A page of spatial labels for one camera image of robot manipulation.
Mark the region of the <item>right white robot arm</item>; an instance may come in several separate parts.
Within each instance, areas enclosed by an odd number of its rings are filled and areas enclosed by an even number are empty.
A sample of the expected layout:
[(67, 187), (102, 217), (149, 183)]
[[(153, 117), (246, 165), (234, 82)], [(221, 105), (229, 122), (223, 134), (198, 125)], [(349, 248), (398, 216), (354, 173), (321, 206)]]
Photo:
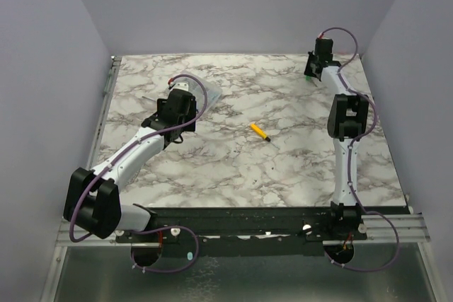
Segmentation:
[(341, 74), (341, 63), (333, 58), (333, 41), (318, 37), (309, 53), (304, 74), (324, 84), (333, 94), (327, 131), (335, 151), (335, 188), (326, 233), (334, 239), (354, 232), (362, 222), (357, 196), (357, 154), (366, 132), (369, 102)]

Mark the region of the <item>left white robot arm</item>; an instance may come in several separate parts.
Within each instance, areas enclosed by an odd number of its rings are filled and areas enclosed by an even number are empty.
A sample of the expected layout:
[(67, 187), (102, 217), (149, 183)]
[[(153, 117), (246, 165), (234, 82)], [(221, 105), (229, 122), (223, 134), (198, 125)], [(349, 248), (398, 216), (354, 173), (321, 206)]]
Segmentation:
[(121, 205), (120, 191), (148, 160), (183, 132), (194, 131), (196, 117), (195, 96), (180, 88), (173, 89), (166, 99), (157, 101), (157, 111), (111, 157), (90, 170), (75, 170), (64, 205), (70, 240), (78, 243), (85, 239), (75, 235), (77, 226), (88, 236), (101, 239), (115, 231), (131, 231), (140, 241), (151, 240), (156, 235), (151, 211), (136, 204)]

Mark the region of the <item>green capped key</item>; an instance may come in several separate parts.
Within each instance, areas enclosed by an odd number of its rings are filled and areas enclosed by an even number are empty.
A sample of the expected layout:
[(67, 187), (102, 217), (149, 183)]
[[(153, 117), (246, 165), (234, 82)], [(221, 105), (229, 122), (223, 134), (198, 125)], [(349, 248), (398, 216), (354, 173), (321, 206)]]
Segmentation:
[(314, 78), (314, 77), (306, 76), (306, 80), (307, 80), (310, 84), (312, 84), (313, 86), (317, 87), (316, 81), (315, 81), (315, 78)]

